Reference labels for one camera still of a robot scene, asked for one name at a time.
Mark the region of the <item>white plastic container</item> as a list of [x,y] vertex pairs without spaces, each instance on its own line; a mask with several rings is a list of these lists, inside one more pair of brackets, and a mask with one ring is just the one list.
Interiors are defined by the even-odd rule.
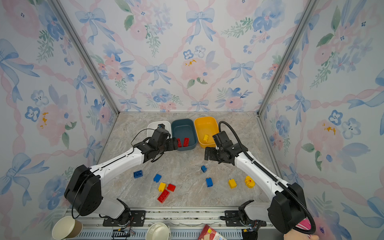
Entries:
[[147,127],[147,137],[151,138],[155,129],[158,127],[158,124],[164,124],[165,125],[165,128],[167,131],[169,131],[169,133],[171,134],[171,138],[172,138],[172,133],[171,133],[171,123],[168,122],[168,121],[157,121],[157,122],[152,122],[148,125]]

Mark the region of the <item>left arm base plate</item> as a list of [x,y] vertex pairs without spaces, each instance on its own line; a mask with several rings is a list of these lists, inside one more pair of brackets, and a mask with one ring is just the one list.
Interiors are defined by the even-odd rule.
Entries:
[[143,227],[146,219],[146,211],[124,211],[117,219],[105,217],[103,227]]

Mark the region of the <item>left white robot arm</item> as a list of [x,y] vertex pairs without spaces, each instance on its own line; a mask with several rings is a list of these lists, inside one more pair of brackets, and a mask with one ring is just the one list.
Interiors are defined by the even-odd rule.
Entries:
[[81,165],[75,169],[64,196],[79,216],[95,213],[125,223],[131,217],[129,206],[122,200],[104,197],[102,187],[125,171],[155,162],[165,152],[177,149],[176,138],[157,142],[146,139],[109,161],[91,167]]

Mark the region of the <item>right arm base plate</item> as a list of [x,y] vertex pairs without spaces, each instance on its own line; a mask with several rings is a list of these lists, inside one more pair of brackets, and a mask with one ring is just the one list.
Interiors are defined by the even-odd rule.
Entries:
[[254,228],[260,221],[249,220],[246,217],[240,217],[240,211],[224,211],[224,215],[220,216],[220,220],[224,221],[227,227],[245,227]]

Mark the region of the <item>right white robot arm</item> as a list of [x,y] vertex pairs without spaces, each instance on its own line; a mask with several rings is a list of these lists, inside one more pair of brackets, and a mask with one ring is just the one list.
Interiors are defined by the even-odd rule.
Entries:
[[239,207],[236,220],[242,225],[269,222],[283,234],[291,230],[307,235],[315,233],[316,224],[307,208],[302,187],[275,175],[246,147],[239,144],[227,148],[206,147],[205,160],[231,164],[244,171],[268,197],[268,203],[249,200]]

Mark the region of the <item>dark teal plastic container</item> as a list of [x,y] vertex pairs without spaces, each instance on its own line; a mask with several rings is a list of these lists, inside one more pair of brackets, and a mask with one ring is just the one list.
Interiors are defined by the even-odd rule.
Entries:
[[[171,131],[172,136],[176,139],[180,139],[182,143],[182,147],[178,148],[178,151],[189,151],[193,150],[197,143],[198,143],[198,137],[195,129],[194,122],[191,119],[179,119],[174,120],[171,123]],[[189,146],[183,147],[184,139],[189,138]]]

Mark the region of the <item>dark blue lego brick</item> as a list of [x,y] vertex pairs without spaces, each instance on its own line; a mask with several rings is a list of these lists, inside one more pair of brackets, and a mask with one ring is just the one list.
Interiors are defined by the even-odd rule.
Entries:
[[141,178],[143,176],[143,171],[142,170],[139,170],[139,171],[136,171],[134,172],[134,178],[137,179],[137,178]]

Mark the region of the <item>yellow plastic container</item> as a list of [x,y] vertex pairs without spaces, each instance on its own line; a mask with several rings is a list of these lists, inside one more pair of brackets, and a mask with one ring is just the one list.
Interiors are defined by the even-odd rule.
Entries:
[[[215,141],[213,139],[213,135],[219,132],[218,123],[213,117],[201,117],[197,118],[194,121],[198,141],[200,146],[205,149],[206,147],[215,147]],[[204,135],[209,135],[209,140],[207,143],[204,143],[203,138]]]

